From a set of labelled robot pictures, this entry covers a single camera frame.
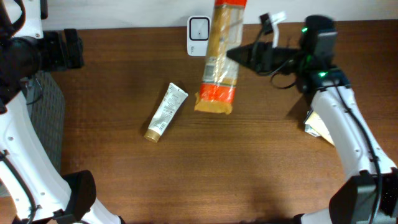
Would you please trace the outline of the orange spaghetti packet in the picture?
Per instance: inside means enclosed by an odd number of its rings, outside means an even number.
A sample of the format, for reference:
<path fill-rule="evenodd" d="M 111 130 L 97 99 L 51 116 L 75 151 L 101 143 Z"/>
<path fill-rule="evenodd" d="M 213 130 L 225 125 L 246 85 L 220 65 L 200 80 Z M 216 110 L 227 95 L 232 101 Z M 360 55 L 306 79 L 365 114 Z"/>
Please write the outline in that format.
<path fill-rule="evenodd" d="M 227 51 L 241 45 L 246 4 L 246 0 L 215 1 L 195 111 L 230 114 L 233 110 L 239 65 L 227 57 Z"/>

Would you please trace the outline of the grey plastic basket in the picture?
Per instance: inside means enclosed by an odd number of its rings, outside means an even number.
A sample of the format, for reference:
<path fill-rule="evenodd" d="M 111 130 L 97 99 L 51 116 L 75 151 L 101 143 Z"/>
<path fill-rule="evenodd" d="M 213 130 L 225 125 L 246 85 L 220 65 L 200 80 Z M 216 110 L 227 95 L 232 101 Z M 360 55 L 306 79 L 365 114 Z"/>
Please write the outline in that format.
<path fill-rule="evenodd" d="M 35 132 L 56 171 L 61 169 L 65 98 L 49 72 L 23 79 L 22 92 Z"/>

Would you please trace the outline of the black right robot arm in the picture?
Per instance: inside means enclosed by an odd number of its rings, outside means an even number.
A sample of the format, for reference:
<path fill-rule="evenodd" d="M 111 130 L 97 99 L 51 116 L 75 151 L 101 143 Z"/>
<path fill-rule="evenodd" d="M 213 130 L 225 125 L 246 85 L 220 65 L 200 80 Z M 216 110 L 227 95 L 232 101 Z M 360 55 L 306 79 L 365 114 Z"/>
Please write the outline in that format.
<path fill-rule="evenodd" d="M 397 166 L 382 150 L 354 98 L 346 75 L 333 63 L 337 31 L 323 15 L 306 17 L 299 47 L 255 40 L 227 57 L 260 76 L 294 74 L 310 109 L 324 122 L 344 171 L 345 184 L 323 210 L 292 223 L 396 223 Z"/>

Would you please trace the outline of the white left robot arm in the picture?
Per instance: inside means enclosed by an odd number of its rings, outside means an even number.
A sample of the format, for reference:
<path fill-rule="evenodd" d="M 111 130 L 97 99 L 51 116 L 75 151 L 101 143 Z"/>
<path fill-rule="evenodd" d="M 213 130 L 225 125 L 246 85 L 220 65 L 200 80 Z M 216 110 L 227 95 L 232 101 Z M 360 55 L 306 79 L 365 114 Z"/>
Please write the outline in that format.
<path fill-rule="evenodd" d="M 12 21 L 1 6 L 1 182 L 10 193 L 15 223 L 115 223 L 123 219 L 97 199 L 88 170 L 60 175 L 29 118 L 23 79 L 39 72 L 81 68 L 83 44 L 75 29 L 46 32 L 46 1 L 18 1 Z"/>

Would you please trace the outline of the white tube with gold cap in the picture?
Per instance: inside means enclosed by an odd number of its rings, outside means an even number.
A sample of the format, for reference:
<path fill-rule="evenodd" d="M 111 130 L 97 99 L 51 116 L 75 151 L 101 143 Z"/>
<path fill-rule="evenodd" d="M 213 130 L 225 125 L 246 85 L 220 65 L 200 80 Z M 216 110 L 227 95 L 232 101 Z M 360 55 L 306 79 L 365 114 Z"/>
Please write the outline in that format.
<path fill-rule="evenodd" d="M 169 83 L 168 89 L 151 119 L 144 137 L 151 142 L 158 142 L 187 97 L 188 93 L 174 83 Z"/>

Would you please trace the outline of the white barcode scanner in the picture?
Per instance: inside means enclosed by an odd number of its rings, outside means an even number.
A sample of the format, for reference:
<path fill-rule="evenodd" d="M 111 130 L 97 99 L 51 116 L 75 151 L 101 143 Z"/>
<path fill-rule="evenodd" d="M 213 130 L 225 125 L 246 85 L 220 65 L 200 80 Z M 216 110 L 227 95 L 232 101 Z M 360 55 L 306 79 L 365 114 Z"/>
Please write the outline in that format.
<path fill-rule="evenodd" d="M 208 16 L 190 16 L 187 19 L 187 54 L 191 57 L 206 55 L 211 19 Z"/>

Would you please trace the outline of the yellow white snack bag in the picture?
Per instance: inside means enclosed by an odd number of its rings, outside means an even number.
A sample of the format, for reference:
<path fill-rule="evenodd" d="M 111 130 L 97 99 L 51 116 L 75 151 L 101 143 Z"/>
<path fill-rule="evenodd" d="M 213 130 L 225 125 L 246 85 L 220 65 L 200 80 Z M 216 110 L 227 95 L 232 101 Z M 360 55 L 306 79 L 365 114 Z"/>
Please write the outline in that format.
<path fill-rule="evenodd" d="M 324 124 L 320 116 L 316 112 L 314 112 L 314 110 L 309 110 L 307 112 L 307 117 L 305 118 L 303 123 L 305 126 L 305 132 L 307 134 L 310 134 L 316 138 L 322 137 L 333 146 L 335 145 L 326 125 Z"/>

